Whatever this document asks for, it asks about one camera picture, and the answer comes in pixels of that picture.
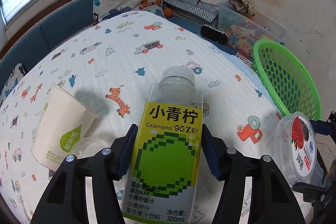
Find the juice bottle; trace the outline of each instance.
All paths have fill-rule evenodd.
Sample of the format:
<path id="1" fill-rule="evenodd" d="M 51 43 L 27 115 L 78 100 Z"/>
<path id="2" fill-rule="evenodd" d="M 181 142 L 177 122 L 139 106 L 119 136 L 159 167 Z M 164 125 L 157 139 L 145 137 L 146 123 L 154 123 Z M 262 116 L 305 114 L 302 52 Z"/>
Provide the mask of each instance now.
<path id="1" fill-rule="evenodd" d="M 123 216 L 148 224 L 189 223 L 202 135 L 202 92 L 182 66 L 152 85 L 134 144 Z"/>

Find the teddy bear picture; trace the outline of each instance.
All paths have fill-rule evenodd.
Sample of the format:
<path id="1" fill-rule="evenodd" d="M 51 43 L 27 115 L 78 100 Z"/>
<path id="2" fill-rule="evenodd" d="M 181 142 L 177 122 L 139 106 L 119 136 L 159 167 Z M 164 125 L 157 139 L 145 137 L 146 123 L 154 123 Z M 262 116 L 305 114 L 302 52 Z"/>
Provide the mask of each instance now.
<path id="1" fill-rule="evenodd" d="M 246 36 L 248 34 L 243 28 L 236 25 L 231 25 L 232 35 L 229 44 L 233 48 L 237 48 L 238 52 L 244 56 L 252 56 L 253 41 L 249 40 Z"/>

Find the small orange ball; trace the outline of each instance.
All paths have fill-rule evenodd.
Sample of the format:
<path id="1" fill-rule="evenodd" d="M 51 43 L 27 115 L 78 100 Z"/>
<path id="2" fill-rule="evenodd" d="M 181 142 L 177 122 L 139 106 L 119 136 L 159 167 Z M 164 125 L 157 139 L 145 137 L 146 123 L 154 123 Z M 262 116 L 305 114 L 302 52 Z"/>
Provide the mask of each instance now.
<path id="1" fill-rule="evenodd" d="M 166 8 L 163 10 L 163 13 L 165 14 L 166 18 L 170 18 L 173 16 L 173 10 L 170 8 Z"/>

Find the clear plastic storage box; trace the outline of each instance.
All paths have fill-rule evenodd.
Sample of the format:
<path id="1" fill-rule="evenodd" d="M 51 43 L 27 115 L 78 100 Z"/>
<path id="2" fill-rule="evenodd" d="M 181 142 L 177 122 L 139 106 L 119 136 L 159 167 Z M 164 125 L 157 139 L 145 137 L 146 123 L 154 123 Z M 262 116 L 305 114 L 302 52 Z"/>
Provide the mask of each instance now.
<path id="1" fill-rule="evenodd" d="M 259 39 L 273 40 L 279 43 L 283 42 L 286 30 L 268 17 L 256 13 L 252 17 L 253 20 L 250 20 L 224 7 L 224 4 L 219 3 L 218 5 L 218 30 L 226 32 L 229 38 L 228 46 L 247 59 L 253 61 L 253 44 Z M 258 20 L 264 26 L 257 24 L 254 20 Z"/>

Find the white bedsheet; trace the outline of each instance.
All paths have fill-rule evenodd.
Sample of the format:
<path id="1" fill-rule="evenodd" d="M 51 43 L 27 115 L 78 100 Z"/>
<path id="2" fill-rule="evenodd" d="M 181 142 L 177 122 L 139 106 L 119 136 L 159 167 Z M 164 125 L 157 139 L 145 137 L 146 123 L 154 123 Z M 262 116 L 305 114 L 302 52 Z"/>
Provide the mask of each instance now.
<path id="1" fill-rule="evenodd" d="M 157 47 L 143 46 L 149 42 Z M 48 169 L 32 157 L 30 146 L 52 83 L 59 83 L 99 115 L 87 136 L 112 142 L 125 135 L 132 123 L 139 124 L 151 85 L 159 82 L 162 72 L 174 65 L 199 68 L 194 71 L 198 73 L 196 87 L 203 91 L 203 102 L 207 104 L 203 122 L 212 135 L 246 156 L 273 156 L 278 113 L 265 90 L 261 91 L 253 83 L 258 82 L 258 78 L 249 79 L 254 75 L 252 70 L 243 73 L 210 43 L 168 20 L 149 12 L 130 12 L 106 20 L 65 42 L 22 79 L 1 107 L 0 192 L 17 218 L 23 223 L 29 222 L 49 182 Z M 120 88 L 119 97 L 128 104 L 130 113 L 124 113 L 123 117 L 118 114 L 119 105 L 105 97 L 110 95 L 110 88 Z M 250 116 L 260 120 L 262 135 L 259 134 L 256 143 L 250 137 L 242 141 L 237 134 L 238 126 L 245 127 Z M 21 160 L 14 161 L 12 158 L 18 148 Z M 251 183 L 247 181 L 243 212 L 249 206 Z M 212 221 L 222 186 L 223 182 L 216 181 L 210 174 L 202 153 L 192 224 Z M 306 216 L 311 205 L 298 197 Z M 247 218 L 245 214 L 241 223 L 246 223 Z"/>

